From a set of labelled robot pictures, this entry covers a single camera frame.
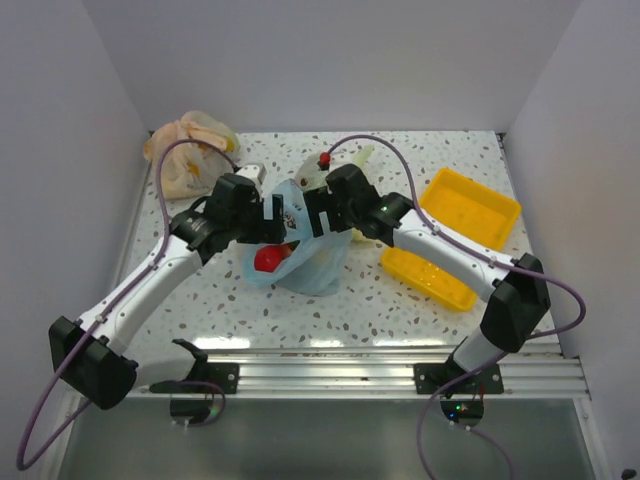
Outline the orange plastic bag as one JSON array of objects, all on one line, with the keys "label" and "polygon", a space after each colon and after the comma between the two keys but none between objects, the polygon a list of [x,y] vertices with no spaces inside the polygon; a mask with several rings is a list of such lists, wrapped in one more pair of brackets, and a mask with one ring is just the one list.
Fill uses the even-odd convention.
[{"label": "orange plastic bag", "polygon": [[[145,142],[143,156],[157,167],[164,150],[183,139],[202,140],[220,149],[234,164],[238,163],[240,141],[236,133],[198,110],[188,111],[157,129]],[[163,162],[161,187],[167,200],[199,197],[211,190],[221,175],[231,172],[231,164],[210,147],[184,143],[174,147]]]}]

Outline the aluminium table edge rail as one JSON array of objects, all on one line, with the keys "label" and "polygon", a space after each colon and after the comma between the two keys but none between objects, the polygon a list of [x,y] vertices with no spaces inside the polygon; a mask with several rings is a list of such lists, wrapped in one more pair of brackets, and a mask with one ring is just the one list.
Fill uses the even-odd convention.
[{"label": "aluminium table edge rail", "polygon": [[[228,350],[209,352],[211,363],[237,363],[243,399],[391,399],[418,395],[416,363],[443,363],[446,348]],[[505,392],[497,399],[584,399],[582,366],[556,349],[533,346],[499,362]]]}]

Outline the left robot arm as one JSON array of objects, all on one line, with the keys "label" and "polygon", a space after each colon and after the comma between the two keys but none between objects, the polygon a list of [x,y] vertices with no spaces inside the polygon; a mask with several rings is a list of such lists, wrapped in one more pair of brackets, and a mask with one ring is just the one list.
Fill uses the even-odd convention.
[{"label": "left robot arm", "polygon": [[150,254],[104,300],[75,321],[55,320],[48,335],[56,374],[102,410],[150,383],[173,380],[185,392],[201,390],[208,369],[188,343],[154,366],[141,367],[125,352],[161,303],[230,243],[283,240],[283,200],[276,195],[264,205],[265,176],[263,165],[249,164],[220,177],[210,195],[173,216]]}]

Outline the red fruit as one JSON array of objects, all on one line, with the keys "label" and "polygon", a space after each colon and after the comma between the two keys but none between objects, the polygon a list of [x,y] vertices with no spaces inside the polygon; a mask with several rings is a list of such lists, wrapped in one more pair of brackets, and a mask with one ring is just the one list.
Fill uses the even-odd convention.
[{"label": "red fruit", "polygon": [[273,273],[293,252],[289,244],[267,245],[260,248],[254,256],[256,271]]}]

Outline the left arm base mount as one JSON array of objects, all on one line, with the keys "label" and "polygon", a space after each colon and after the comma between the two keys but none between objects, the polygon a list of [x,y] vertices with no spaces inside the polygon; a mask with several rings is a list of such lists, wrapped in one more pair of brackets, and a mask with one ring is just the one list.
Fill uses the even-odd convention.
[{"label": "left arm base mount", "polygon": [[211,363],[209,356],[193,343],[174,339],[173,344],[188,353],[188,357],[173,362],[175,378],[169,377],[169,367],[162,367],[161,376],[148,385],[154,394],[201,394],[198,400],[172,399],[169,412],[175,425],[185,430],[209,426],[218,421],[227,407],[227,395],[237,392],[240,368],[237,363]]}]

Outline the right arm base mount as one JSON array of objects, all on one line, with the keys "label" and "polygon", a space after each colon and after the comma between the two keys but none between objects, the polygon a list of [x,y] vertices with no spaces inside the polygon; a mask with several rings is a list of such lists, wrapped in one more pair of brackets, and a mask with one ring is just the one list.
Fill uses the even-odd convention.
[{"label": "right arm base mount", "polygon": [[505,392],[498,362],[506,353],[490,353],[482,364],[467,371],[454,362],[456,352],[443,363],[414,364],[415,390],[433,397],[447,421],[472,428],[484,417],[485,397]]}]

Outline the green avocado plastic bag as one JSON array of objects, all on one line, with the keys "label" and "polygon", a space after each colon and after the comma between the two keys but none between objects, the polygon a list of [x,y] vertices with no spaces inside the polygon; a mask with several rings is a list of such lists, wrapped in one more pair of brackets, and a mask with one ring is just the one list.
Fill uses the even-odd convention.
[{"label": "green avocado plastic bag", "polygon": [[[318,168],[317,161],[321,152],[310,154],[302,162],[301,166],[296,170],[293,176],[293,185],[295,192],[294,200],[292,201],[293,209],[300,217],[300,220],[296,221],[297,230],[302,230],[302,227],[305,227],[309,231],[310,237],[314,238],[312,236],[311,226],[309,223],[308,210],[304,201],[304,192],[318,188],[327,188],[327,175],[346,164],[354,164],[358,166],[363,171],[363,173],[365,173],[366,165],[373,151],[374,148],[372,146],[367,146],[362,150],[358,150],[351,158],[345,158],[342,155],[339,155],[338,158],[335,158],[331,155],[331,168],[329,171],[321,171]],[[328,239],[330,237],[344,237],[349,242],[353,243],[368,242],[368,239],[362,233],[359,233],[355,228],[346,230],[344,232],[330,232],[329,234],[326,234],[319,238]]]}]

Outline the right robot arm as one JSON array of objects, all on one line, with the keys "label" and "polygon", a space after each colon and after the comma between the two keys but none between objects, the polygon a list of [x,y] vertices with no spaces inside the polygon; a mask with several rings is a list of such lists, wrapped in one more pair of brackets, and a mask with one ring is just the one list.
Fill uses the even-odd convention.
[{"label": "right robot arm", "polygon": [[550,308],[541,262],[530,254],[515,260],[483,249],[427,217],[408,197],[381,196],[361,169],[347,164],[324,186],[303,194],[314,236],[354,228],[365,237],[412,253],[453,275],[485,302],[479,326],[455,348],[434,377],[468,392],[481,370],[518,352]]}]

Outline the light blue plastic bag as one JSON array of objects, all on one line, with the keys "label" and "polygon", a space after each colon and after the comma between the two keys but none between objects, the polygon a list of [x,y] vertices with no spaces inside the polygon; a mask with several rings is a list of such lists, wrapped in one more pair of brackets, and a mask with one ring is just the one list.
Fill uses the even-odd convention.
[{"label": "light blue plastic bag", "polygon": [[244,279],[255,288],[276,285],[307,296],[324,297],[335,294],[340,286],[352,232],[326,231],[324,235],[315,238],[303,191],[298,185],[292,180],[285,180],[272,192],[283,199],[285,241],[293,243],[295,248],[273,272],[263,272],[254,268],[254,259],[266,245],[239,244],[236,251]]}]

